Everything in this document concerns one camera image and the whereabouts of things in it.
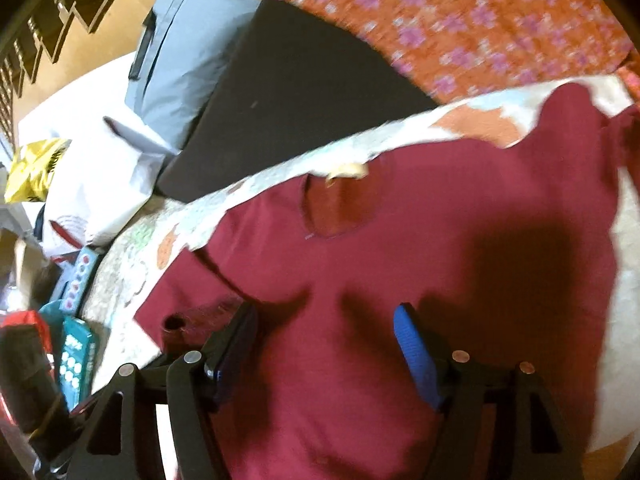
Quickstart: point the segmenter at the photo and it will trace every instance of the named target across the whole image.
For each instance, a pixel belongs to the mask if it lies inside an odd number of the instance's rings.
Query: black cushion
[[[437,104],[347,31],[262,0],[182,153],[158,180],[190,202]]]

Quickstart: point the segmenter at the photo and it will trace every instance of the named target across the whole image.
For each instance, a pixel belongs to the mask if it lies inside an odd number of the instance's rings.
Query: white pillow
[[[130,146],[106,124],[73,140],[49,187],[44,254],[110,243],[151,196],[163,160]]]
[[[165,153],[167,161],[179,153],[124,104],[129,69],[135,53],[119,57],[69,83],[18,123],[20,145],[61,137],[91,139],[104,131],[103,117],[114,119],[117,133],[147,153]],[[41,203],[24,203],[33,226]]]

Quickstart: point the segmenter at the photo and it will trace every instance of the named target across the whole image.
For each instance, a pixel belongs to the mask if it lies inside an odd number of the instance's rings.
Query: red fabric
[[[189,350],[199,350],[212,332],[219,332],[231,322],[240,304],[238,299],[171,314],[162,322],[162,353],[181,356]]]
[[[316,234],[335,236],[373,218],[380,197],[388,190],[385,164],[369,164],[366,178],[310,177],[302,207],[306,225]]]
[[[35,310],[19,310],[7,314],[2,320],[2,326],[35,325],[42,341],[42,347],[47,354],[53,354],[49,325]]]
[[[394,338],[402,301],[482,362],[533,362],[584,448],[616,274],[617,168],[635,160],[637,116],[608,120],[569,84],[507,150],[465,139],[383,153],[371,163],[386,176],[377,204],[340,235],[309,228],[301,177],[181,253],[136,316],[156,341],[167,315],[199,305],[241,296],[260,313],[234,399],[214,418],[234,480],[420,477],[437,421]]]

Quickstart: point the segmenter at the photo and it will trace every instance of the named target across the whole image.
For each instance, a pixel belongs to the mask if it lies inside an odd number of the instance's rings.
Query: clutter
[[[47,139],[21,147],[11,164],[4,201],[44,202],[56,165],[70,142],[67,139]]]
[[[180,150],[260,0],[156,0],[125,103]]]
[[[51,334],[49,331],[49,325],[44,318],[35,310],[22,310],[18,312],[12,312],[4,317],[2,320],[2,326],[18,326],[29,325],[36,327],[42,347],[45,349],[47,356],[53,355],[53,346],[51,343]]]
[[[44,257],[38,246],[0,230],[0,267],[6,281],[0,310],[14,312],[39,308],[49,301],[60,269]]]
[[[65,321],[65,315],[60,310],[61,304],[62,300],[51,301],[38,311],[40,317],[49,327],[54,370],[58,369],[60,354],[62,354],[62,325]]]
[[[72,442],[74,431],[34,326],[0,328],[0,396],[9,422],[50,461]]]
[[[74,261],[57,258],[56,263],[60,266],[60,269],[62,269],[62,274],[60,274],[58,282],[56,283],[56,286],[51,293],[51,298],[49,300],[51,303],[56,300],[61,301],[61,298],[65,293],[67,284],[73,279],[73,276],[76,273]]]
[[[33,225],[33,237],[40,243],[42,243],[42,227],[44,225],[44,205],[38,211],[36,221]]]
[[[81,319],[66,317],[58,369],[59,384],[69,411],[88,397],[94,371],[96,338]]]
[[[140,152],[105,124],[90,138],[74,140],[49,189],[44,254],[109,244],[151,196],[163,158]]]
[[[73,273],[65,272],[65,288],[62,294],[60,310],[66,316],[76,316],[87,290],[88,284],[94,276],[98,266],[99,256],[88,247],[83,247],[78,253],[78,259],[73,267]]]
[[[350,442],[353,424],[329,417],[334,406],[348,406],[350,414],[357,406],[367,443],[336,455],[347,464],[337,478],[349,478],[359,464],[388,465],[388,477],[419,478],[423,465],[409,468],[404,458],[426,446],[440,421],[418,404],[399,368],[385,325],[398,295],[411,296],[434,330],[463,341],[475,358],[500,366],[520,357],[535,362],[554,378],[567,424],[587,446],[602,373],[598,344],[616,274],[610,227],[621,161],[603,146],[632,139],[619,125],[636,115],[630,110],[607,120],[590,99],[586,88],[560,87],[540,109],[539,126],[508,149],[463,139],[385,152],[370,161],[369,176],[350,181],[357,184],[350,196],[335,192],[339,182],[327,189],[324,178],[292,178],[230,209],[205,248],[172,262],[135,317],[158,346],[166,316],[205,298],[255,298],[269,327],[268,349],[245,376],[248,395],[235,403],[233,423],[216,424],[218,434],[232,425],[247,428],[239,440],[220,443],[234,466],[269,469],[274,478],[288,470],[313,476],[313,443],[287,455],[282,468],[276,447],[299,445],[300,420],[308,416],[310,431]],[[409,128],[396,131],[411,138]],[[318,200],[310,197],[313,190],[321,191]],[[354,209],[362,219],[355,226],[349,225]],[[573,269],[585,279],[563,275]],[[340,384],[332,402],[327,384]],[[349,398],[341,397],[349,388]],[[393,413],[391,398],[403,399]],[[265,402],[281,422],[277,432],[262,434],[249,420],[252,407]],[[391,449],[372,444],[367,450],[380,428]],[[397,441],[388,439],[390,431]]]

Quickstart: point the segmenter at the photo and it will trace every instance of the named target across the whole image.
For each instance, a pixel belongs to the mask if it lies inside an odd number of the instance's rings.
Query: floral blanket
[[[602,0],[284,0],[367,41],[438,102],[612,73],[632,43]]]
[[[633,102],[615,75],[577,81],[590,88],[594,103],[608,116]],[[532,130],[540,106],[564,82],[567,80],[495,92],[385,124],[305,153],[188,205],[153,197],[104,257],[82,310],[82,317],[100,338],[94,391],[108,383],[120,365],[133,362],[142,367],[158,355],[158,347],[132,318],[178,253],[205,245],[228,209],[295,176],[335,174],[337,168],[366,164],[382,152],[409,144],[474,137],[506,148]],[[612,232],[619,271],[600,363],[593,449],[640,428],[640,405],[633,395],[640,383],[640,355],[628,351],[629,345],[637,345],[634,341],[640,333],[640,212],[625,175],[621,174],[621,203]]]

